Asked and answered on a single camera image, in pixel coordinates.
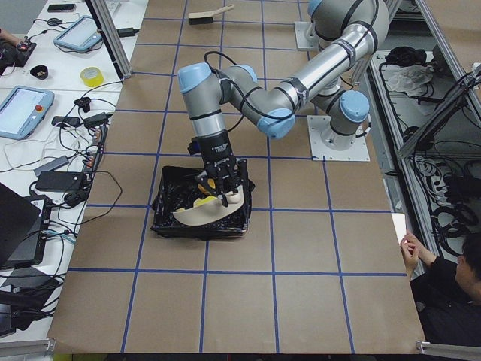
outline person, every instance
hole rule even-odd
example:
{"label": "person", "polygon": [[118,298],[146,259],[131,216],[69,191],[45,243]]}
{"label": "person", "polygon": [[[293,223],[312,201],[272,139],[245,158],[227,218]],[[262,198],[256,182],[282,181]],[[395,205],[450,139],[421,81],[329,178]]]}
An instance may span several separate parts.
{"label": "person", "polygon": [[458,264],[435,256],[409,231],[401,252],[410,279],[419,260],[428,268],[410,282],[426,341],[481,347],[481,233],[466,237]]}
{"label": "person", "polygon": [[20,38],[11,34],[7,30],[0,29],[0,41],[2,41],[2,40],[6,41],[10,45],[13,45],[14,47],[16,47],[22,41]]}

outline blue joint cap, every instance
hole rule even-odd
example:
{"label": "blue joint cap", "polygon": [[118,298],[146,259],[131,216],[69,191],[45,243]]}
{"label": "blue joint cap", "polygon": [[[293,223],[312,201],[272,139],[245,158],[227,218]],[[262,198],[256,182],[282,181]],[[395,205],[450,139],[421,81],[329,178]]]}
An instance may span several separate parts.
{"label": "blue joint cap", "polygon": [[239,68],[242,68],[243,70],[247,71],[251,77],[251,79],[253,80],[254,83],[257,83],[257,75],[256,75],[256,72],[254,71],[254,69],[252,69],[250,66],[248,65],[233,65],[233,66],[238,66]]}
{"label": "blue joint cap", "polygon": [[[292,114],[292,112],[287,108],[274,109],[267,113],[272,117],[286,117]],[[257,129],[266,134],[269,138],[281,139],[284,135],[289,133],[289,130],[294,126],[295,115],[291,117],[279,120],[270,117],[262,117],[257,122]]]}
{"label": "blue joint cap", "polygon": [[348,90],[340,96],[340,109],[352,122],[362,123],[369,113],[369,101],[361,92]]}
{"label": "blue joint cap", "polygon": [[314,11],[321,5],[322,0],[310,0],[309,5],[307,6],[307,13],[310,16],[313,16]]}
{"label": "blue joint cap", "polygon": [[194,89],[206,80],[211,73],[212,71],[210,71],[209,65],[205,62],[199,62],[181,68],[177,73],[180,92],[185,94]]}

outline person's hand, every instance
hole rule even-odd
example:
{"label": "person's hand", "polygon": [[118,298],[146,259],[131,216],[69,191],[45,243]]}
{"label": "person's hand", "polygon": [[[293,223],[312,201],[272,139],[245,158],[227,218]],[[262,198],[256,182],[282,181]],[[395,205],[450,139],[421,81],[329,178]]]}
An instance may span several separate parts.
{"label": "person's hand", "polygon": [[424,247],[424,244],[410,231],[406,230],[406,235],[401,240],[401,246],[403,243],[408,243],[415,246],[418,249],[419,259],[423,261],[427,266],[430,266],[435,260],[436,256],[428,248]]}
{"label": "person's hand", "polygon": [[414,270],[418,266],[419,248],[414,243],[410,243],[407,239],[403,238],[401,241],[401,253],[403,254],[407,276],[411,278]]}

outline robotic arm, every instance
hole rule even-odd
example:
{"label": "robotic arm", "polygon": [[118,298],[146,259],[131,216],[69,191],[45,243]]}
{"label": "robotic arm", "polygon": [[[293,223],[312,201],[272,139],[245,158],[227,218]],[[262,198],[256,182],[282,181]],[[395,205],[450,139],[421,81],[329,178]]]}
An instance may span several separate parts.
{"label": "robotic arm", "polygon": [[196,135],[189,151],[200,152],[204,161],[197,180],[226,207],[225,194],[237,192],[245,161],[238,162],[232,153],[220,105],[232,103],[269,138],[282,138],[294,125],[294,113],[311,101],[331,115],[323,137],[326,145],[338,150],[350,146],[368,114],[366,97],[342,90],[340,76],[384,41],[389,26],[384,1],[310,0],[308,13],[321,51],[270,91],[258,85],[248,65],[213,70],[203,62],[179,70],[180,91]]}

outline black hair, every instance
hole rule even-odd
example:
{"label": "black hair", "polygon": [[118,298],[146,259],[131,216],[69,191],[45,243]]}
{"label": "black hair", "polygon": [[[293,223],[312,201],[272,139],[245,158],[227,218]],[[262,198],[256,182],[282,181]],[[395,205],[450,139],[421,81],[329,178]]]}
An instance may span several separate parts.
{"label": "black hair", "polygon": [[471,233],[463,243],[463,256],[481,281],[481,233]]}

